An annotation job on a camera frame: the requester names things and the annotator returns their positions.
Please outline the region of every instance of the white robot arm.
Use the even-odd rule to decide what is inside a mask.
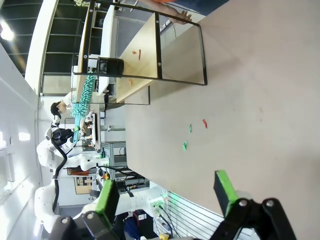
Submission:
[[[55,215],[53,211],[53,205],[57,203],[57,194],[59,194],[59,171],[57,173],[57,169],[61,167],[80,166],[83,171],[87,171],[90,168],[96,167],[97,164],[100,166],[109,163],[109,158],[90,159],[90,161],[88,161],[90,156],[81,153],[76,156],[68,157],[65,165],[61,166],[64,162],[64,157],[51,142],[52,138],[51,129],[48,129],[45,133],[45,140],[43,140],[36,148],[40,164],[44,167],[53,169],[54,172],[51,183],[47,186],[38,188],[35,191],[34,197],[35,215],[43,221],[44,228],[48,233],[51,233],[54,223],[59,217],[59,215]],[[71,149],[71,143],[72,141],[68,139],[66,143],[62,144],[61,149],[64,149],[65,152],[68,151]],[[161,187],[153,187],[147,190],[134,192],[131,196],[129,194],[122,194],[118,201],[116,215],[143,209],[147,214],[155,217],[154,209],[151,207],[151,201],[154,199],[162,199],[162,196],[164,196],[164,190]],[[83,208],[82,213],[93,210],[96,207],[97,200],[98,198],[93,203],[86,205]]]

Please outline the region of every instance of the table surface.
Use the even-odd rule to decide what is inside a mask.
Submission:
[[[121,54],[120,59],[124,61],[124,75],[150,78],[156,78],[158,76],[155,23],[155,14],[153,14]],[[151,82],[152,80],[143,78],[117,78],[116,102],[123,102],[142,88],[147,87]]]
[[[230,0],[204,18],[208,85],[156,81],[149,106],[124,106],[128,167],[216,213],[225,169],[257,202],[278,198],[298,239],[319,239],[319,8]]]

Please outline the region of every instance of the hand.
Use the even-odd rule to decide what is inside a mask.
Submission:
[[[175,10],[175,11],[176,11],[176,14],[175,14],[176,17],[181,18],[181,19],[185,19],[188,21],[192,21],[191,14],[189,14],[187,16],[187,11],[182,11],[181,13],[179,13],[177,10]],[[184,22],[184,21],[180,21],[180,20],[173,19],[173,18],[170,18],[170,21],[172,23],[177,23],[177,24],[182,24],[182,25],[186,24],[186,22]]]

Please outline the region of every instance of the white wall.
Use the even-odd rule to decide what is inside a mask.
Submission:
[[[27,209],[24,214],[32,216],[33,208],[26,204],[40,184],[35,145],[37,104],[38,96],[0,45],[0,131],[8,144],[10,138],[13,140],[13,145],[9,145],[2,154],[12,162],[15,178],[15,182],[6,187],[10,194],[0,197],[0,239],[6,239],[10,232],[29,232],[27,224],[18,222],[21,222],[23,209]],[[19,141],[20,132],[29,133],[30,141]]]
[[[58,0],[43,0],[32,35],[24,78],[36,94],[39,93],[47,36],[57,4]]]
[[[90,200],[89,194],[76,194],[74,175],[67,175],[67,170],[63,170],[64,174],[61,173],[59,180],[59,206],[69,206],[69,205],[81,205],[90,204],[93,200]]]

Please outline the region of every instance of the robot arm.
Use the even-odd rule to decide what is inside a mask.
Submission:
[[[70,136],[73,135],[72,131],[67,131]],[[109,158],[91,159],[88,161],[86,154],[78,154],[73,157],[66,156],[65,152],[73,146],[71,137],[60,128],[56,129],[51,134],[49,128],[45,132],[45,140],[43,140],[36,148],[38,160],[44,167],[53,169],[54,175],[52,176],[51,183],[47,186],[38,188],[35,191],[34,198],[34,211],[37,218],[44,222],[44,227],[48,233],[52,231],[54,222],[59,217],[54,214],[54,208],[58,201],[59,196],[59,171],[62,167],[78,167],[80,166],[83,171],[96,167],[96,165],[105,165],[109,163]],[[150,205],[150,199],[156,199],[163,194],[162,188],[151,188],[144,191],[135,192],[134,195],[122,194],[116,209],[116,215],[121,213],[143,209],[150,216],[155,217],[155,214]],[[86,205],[83,208],[83,213],[96,207],[97,201]]]

